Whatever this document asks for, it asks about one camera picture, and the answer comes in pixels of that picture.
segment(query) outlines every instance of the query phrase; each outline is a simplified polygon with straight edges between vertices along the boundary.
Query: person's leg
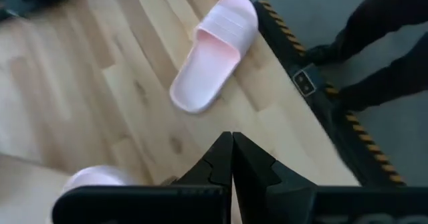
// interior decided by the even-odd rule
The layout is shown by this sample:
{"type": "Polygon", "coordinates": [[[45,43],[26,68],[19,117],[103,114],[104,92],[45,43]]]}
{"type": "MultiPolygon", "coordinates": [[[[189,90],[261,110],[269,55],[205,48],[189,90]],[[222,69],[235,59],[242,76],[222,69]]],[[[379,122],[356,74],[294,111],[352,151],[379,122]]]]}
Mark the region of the person's leg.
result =
{"type": "Polygon", "coordinates": [[[364,0],[336,41],[308,50],[306,58],[319,65],[343,62],[389,32],[428,21],[426,9],[428,0],[364,0]]]}
{"type": "Polygon", "coordinates": [[[370,106],[428,90],[428,33],[403,57],[363,81],[339,92],[342,107],[361,111],[370,106]]]}

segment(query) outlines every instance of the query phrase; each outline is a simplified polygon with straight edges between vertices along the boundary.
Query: wood grain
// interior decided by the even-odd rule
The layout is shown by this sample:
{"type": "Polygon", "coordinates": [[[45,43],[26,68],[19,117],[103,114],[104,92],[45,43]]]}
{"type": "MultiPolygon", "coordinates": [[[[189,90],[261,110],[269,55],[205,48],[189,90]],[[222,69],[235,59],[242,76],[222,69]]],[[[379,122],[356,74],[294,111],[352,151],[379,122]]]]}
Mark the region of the wood grain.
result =
{"type": "Polygon", "coordinates": [[[3,154],[0,175],[0,223],[51,224],[51,209],[68,175],[3,154]]]}
{"type": "Polygon", "coordinates": [[[69,173],[113,164],[154,184],[240,131],[315,183],[357,185],[261,35],[210,109],[172,105],[193,28],[216,1],[70,0],[4,23],[0,151],[69,173]]]}

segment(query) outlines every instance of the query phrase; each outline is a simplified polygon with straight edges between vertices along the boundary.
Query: yellow and black hazard stripe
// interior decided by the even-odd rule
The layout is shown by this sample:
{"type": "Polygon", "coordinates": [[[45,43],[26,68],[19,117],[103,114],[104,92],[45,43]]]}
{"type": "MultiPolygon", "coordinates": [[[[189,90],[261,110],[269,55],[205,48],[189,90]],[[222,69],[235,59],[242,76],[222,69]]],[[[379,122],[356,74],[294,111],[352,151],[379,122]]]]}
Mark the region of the yellow and black hazard stripe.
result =
{"type": "MultiPolygon", "coordinates": [[[[285,24],[284,20],[275,12],[274,8],[270,5],[269,1],[259,0],[258,3],[261,3],[264,9],[269,13],[270,17],[274,19],[278,27],[281,29],[282,33],[287,37],[287,39],[292,43],[294,49],[298,52],[300,56],[304,56],[305,49],[299,43],[296,36],[290,31],[290,29],[285,24]]],[[[331,84],[327,83],[325,92],[327,96],[331,98],[337,98],[338,90],[331,84]]],[[[360,140],[365,144],[367,150],[372,154],[374,159],[380,164],[382,170],[388,175],[389,179],[396,186],[405,186],[403,178],[397,173],[395,168],[389,162],[388,157],[381,151],[379,146],[375,144],[370,135],[364,130],[358,121],[357,117],[352,112],[346,113],[346,119],[352,125],[353,130],[356,132],[360,140]]]]}
{"type": "Polygon", "coordinates": [[[263,7],[269,12],[269,15],[275,19],[275,22],[278,24],[278,27],[280,27],[282,33],[286,35],[287,39],[292,42],[294,49],[296,49],[299,55],[303,56],[305,54],[305,48],[302,46],[302,44],[300,44],[296,36],[294,36],[291,30],[287,27],[281,16],[279,16],[275,12],[274,8],[267,0],[259,0],[258,2],[261,3],[263,7]]]}

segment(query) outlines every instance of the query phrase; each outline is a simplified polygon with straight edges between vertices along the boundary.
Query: black shoe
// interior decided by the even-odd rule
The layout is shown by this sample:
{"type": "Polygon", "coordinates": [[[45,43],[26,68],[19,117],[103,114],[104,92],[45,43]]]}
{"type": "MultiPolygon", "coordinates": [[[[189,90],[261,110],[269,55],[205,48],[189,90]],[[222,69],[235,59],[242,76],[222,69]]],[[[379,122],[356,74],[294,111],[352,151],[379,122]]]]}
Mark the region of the black shoe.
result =
{"type": "Polygon", "coordinates": [[[314,63],[317,66],[327,66],[329,64],[338,64],[344,62],[350,56],[343,56],[342,46],[345,40],[345,31],[342,30],[336,36],[334,43],[330,45],[319,45],[309,49],[305,54],[308,63],[314,63]]]}
{"type": "Polygon", "coordinates": [[[314,63],[316,66],[327,66],[343,62],[340,57],[339,47],[333,43],[331,45],[319,45],[309,49],[305,54],[308,63],[314,63]]]}
{"type": "Polygon", "coordinates": [[[330,123],[335,123],[337,118],[342,118],[347,109],[344,107],[342,100],[335,99],[331,100],[329,107],[329,115],[327,115],[327,119],[330,123]]]}
{"type": "Polygon", "coordinates": [[[345,87],[339,91],[338,99],[340,107],[352,112],[362,112],[370,107],[366,104],[364,96],[354,91],[355,90],[352,90],[352,86],[345,87]]]}

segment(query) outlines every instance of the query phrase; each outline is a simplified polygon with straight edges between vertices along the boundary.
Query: pink slide sandal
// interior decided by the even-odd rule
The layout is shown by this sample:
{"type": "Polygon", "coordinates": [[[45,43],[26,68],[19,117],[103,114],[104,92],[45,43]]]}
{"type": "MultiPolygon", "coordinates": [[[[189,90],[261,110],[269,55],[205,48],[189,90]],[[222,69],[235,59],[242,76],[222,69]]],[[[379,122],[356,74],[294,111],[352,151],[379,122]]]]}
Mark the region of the pink slide sandal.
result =
{"type": "Polygon", "coordinates": [[[208,108],[257,31],[250,0],[220,0],[195,29],[192,50],[170,88],[173,103],[191,113],[208,108]]]}

